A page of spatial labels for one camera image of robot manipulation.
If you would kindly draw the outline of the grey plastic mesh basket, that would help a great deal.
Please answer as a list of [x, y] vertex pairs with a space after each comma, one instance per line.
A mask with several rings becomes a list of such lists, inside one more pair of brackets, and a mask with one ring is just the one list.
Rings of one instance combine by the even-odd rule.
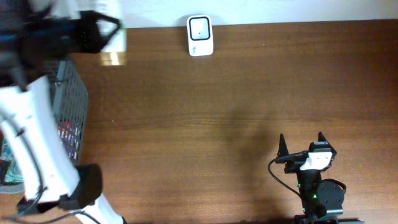
[[28, 199], [71, 195], [88, 110], [88, 91], [71, 60], [48, 62], [45, 75], [1, 88], [1, 131], [19, 166]]

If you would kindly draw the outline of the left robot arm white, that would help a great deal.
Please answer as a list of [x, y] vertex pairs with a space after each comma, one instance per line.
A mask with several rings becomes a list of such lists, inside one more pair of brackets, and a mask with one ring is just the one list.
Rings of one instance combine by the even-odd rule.
[[97, 164], [80, 164], [88, 92], [71, 54], [126, 50], [117, 1], [1, 2], [1, 134], [22, 173], [13, 223], [53, 208], [82, 223], [124, 223]]

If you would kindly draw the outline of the white tube gold cap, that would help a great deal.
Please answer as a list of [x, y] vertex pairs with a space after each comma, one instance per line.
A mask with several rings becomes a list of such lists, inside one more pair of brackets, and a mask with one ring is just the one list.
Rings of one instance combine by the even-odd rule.
[[123, 24], [123, 13], [119, 0], [98, 0], [96, 10], [107, 16], [119, 19], [120, 29], [110, 39], [107, 45], [102, 49], [100, 64], [102, 66], [120, 66], [126, 64], [126, 30]]

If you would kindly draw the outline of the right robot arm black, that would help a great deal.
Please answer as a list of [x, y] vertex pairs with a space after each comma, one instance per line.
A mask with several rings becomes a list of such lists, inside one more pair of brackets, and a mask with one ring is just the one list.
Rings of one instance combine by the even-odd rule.
[[[311, 142], [308, 150], [291, 154], [287, 148], [284, 135], [279, 136], [279, 148], [275, 159], [267, 168], [270, 175], [281, 185], [298, 195], [303, 213], [295, 215], [293, 223], [362, 223], [357, 218], [340, 219], [343, 214], [343, 202], [347, 187], [335, 179], [322, 178], [322, 172], [332, 165], [337, 151], [326, 140], [323, 133]], [[297, 176], [297, 190], [289, 187], [271, 171], [271, 165], [284, 164], [285, 174]]]

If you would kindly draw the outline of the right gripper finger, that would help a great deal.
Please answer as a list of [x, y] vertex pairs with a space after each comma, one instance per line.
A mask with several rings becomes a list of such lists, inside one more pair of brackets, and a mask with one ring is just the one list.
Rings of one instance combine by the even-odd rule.
[[277, 151], [277, 158], [286, 157], [289, 155], [289, 150], [287, 149], [286, 141], [284, 135], [280, 133], [279, 135], [279, 148]]
[[318, 142], [328, 142], [321, 131], [318, 133]]

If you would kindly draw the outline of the white barcode scanner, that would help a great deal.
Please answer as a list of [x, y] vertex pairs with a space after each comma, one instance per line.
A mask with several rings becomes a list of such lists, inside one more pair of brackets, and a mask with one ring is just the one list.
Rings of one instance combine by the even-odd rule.
[[211, 55], [214, 51], [212, 20], [207, 15], [187, 18], [188, 52], [192, 57]]

